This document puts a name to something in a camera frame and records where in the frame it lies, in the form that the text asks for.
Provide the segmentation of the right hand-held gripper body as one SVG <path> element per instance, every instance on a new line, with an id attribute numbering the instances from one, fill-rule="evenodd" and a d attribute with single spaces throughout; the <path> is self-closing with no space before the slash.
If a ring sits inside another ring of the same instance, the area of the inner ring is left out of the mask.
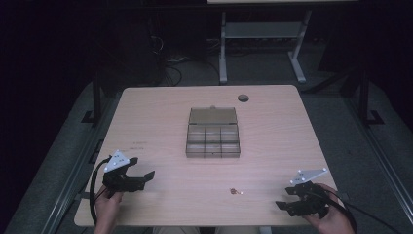
<path id="1" fill-rule="evenodd" d="M 327 168 L 318 170 L 298 170 L 297 175 L 290 181 L 291 187 L 299 184 L 302 194 L 296 202 L 288 203 L 291 211 L 290 216 L 303 216 L 317 214 L 319 218 L 323 218 L 327 214 L 325 199 L 327 195 L 322 191 L 321 187 L 312 183 L 312 180 L 325 175 L 328 172 Z"/>

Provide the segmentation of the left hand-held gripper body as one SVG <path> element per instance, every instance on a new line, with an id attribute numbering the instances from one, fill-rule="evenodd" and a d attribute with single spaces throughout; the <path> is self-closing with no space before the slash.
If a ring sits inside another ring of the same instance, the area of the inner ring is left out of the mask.
<path id="1" fill-rule="evenodd" d="M 137 181 L 138 177 L 127 176 L 126 164 L 129 159 L 120 150 L 116 150 L 110 157 L 103 175 L 103 185 L 109 192 L 108 197 L 116 192 L 135 192 L 144 189 L 145 184 L 141 186 Z"/>

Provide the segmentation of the clear grey compartment box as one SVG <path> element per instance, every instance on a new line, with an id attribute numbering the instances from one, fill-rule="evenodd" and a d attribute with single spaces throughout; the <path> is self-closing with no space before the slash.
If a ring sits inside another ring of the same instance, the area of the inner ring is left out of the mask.
<path id="1" fill-rule="evenodd" d="M 241 147 L 236 109 L 193 107 L 185 152 L 188 158 L 239 158 Z"/>

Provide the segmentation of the person's right hand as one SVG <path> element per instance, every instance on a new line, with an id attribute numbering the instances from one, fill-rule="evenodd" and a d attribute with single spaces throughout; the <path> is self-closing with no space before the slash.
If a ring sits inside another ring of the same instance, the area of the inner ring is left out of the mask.
<path id="1" fill-rule="evenodd" d="M 328 206 L 328 213 L 324 218 L 315 214 L 303 216 L 319 234 L 356 234 L 349 219 L 336 207 Z"/>

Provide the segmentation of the person's left hand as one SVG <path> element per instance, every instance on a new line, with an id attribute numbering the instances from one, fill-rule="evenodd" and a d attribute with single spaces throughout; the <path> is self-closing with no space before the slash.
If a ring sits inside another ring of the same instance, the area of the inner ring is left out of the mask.
<path id="1" fill-rule="evenodd" d="M 112 234 L 117 223 L 117 215 L 123 199 L 123 192 L 116 192 L 108 197 L 109 192 L 102 185 L 95 199 L 96 225 L 94 234 Z"/>

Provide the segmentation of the black metal stand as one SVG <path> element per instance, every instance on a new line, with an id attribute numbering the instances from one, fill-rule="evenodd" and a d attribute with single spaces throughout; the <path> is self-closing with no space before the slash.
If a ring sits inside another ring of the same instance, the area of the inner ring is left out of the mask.
<path id="1" fill-rule="evenodd" d="M 369 103 L 369 78 L 365 70 L 358 72 L 358 118 L 362 125 L 369 128 L 371 125 L 384 125 L 384 120 L 376 110 L 368 108 Z"/>
<path id="2" fill-rule="evenodd" d="M 101 82 L 99 78 L 99 72 L 97 71 L 94 75 L 93 81 L 93 109 L 87 111 L 82 119 L 82 123 L 90 123 L 96 126 L 102 116 L 102 106 L 101 106 Z"/>

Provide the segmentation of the grey metal rail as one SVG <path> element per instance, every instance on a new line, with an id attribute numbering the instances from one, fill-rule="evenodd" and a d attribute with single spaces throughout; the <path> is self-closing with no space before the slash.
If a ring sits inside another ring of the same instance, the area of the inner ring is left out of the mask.
<path id="1" fill-rule="evenodd" d="M 373 151 L 375 158 L 383 171 L 384 177 L 388 181 L 388 184 L 396 199 L 400 203 L 405 215 L 413 224 L 413 197 L 408 193 L 408 190 L 402 183 L 402 180 L 389 160 L 388 155 L 379 143 L 377 137 L 373 134 L 371 127 L 365 124 L 358 116 L 357 106 L 348 98 L 344 99 L 344 103 L 348 107 L 351 115 L 357 123 L 357 127 L 362 132 L 371 150 Z"/>
<path id="2" fill-rule="evenodd" d="M 105 98 L 102 117 L 94 124 L 83 123 L 91 101 L 76 101 L 42 164 L 42 189 L 49 207 L 40 234 L 56 234 L 76 196 L 83 194 L 118 103 L 117 98 Z"/>

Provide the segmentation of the white metal table frame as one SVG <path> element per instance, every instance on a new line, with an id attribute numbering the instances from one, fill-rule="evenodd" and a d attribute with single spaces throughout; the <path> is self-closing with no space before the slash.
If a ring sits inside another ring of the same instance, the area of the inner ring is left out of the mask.
<path id="1" fill-rule="evenodd" d="M 313 14 L 318 6 L 328 4 L 349 4 L 357 0 L 206 0 L 209 7 L 222 8 L 220 23 L 220 51 L 219 51 L 219 83 L 228 82 L 227 46 L 229 39 L 294 39 L 294 47 L 287 52 L 289 62 L 297 81 L 305 84 L 307 79 L 299 62 L 299 53 L 306 36 L 307 29 Z M 272 21 L 241 21 L 228 20 L 230 10 L 243 8 L 258 11 L 271 11 L 286 7 L 303 7 L 303 17 L 299 20 L 272 20 Z"/>

